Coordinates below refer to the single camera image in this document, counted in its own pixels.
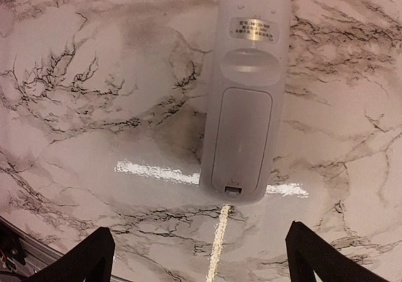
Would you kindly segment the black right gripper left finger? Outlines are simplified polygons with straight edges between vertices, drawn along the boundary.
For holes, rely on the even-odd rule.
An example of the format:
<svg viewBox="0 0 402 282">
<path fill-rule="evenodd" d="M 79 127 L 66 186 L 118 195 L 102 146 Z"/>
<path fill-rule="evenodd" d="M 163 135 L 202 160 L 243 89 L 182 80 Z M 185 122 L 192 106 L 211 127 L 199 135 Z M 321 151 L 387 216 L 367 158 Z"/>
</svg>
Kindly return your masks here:
<svg viewBox="0 0 402 282">
<path fill-rule="evenodd" d="M 107 227 L 100 227 L 41 271 L 21 281 L 110 281 L 115 242 Z"/>
</svg>

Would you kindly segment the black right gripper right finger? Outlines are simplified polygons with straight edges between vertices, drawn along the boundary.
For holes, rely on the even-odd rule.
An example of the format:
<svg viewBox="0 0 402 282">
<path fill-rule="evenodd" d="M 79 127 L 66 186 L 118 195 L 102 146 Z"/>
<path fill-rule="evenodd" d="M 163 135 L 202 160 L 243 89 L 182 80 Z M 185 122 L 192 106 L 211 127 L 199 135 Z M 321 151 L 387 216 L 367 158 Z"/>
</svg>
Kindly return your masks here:
<svg viewBox="0 0 402 282">
<path fill-rule="evenodd" d="M 285 238 L 291 282 L 387 282 L 325 242 L 303 222 L 294 221 Z"/>
</svg>

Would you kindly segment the white remote control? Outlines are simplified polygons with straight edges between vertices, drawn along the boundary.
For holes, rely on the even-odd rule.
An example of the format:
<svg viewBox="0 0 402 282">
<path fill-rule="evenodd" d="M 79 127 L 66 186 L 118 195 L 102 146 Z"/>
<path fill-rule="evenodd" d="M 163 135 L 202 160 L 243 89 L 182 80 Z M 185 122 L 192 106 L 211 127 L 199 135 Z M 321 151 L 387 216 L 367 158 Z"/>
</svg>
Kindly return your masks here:
<svg viewBox="0 0 402 282">
<path fill-rule="evenodd" d="M 291 0 L 219 0 L 200 189 L 230 205 L 260 201 L 285 91 Z"/>
</svg>

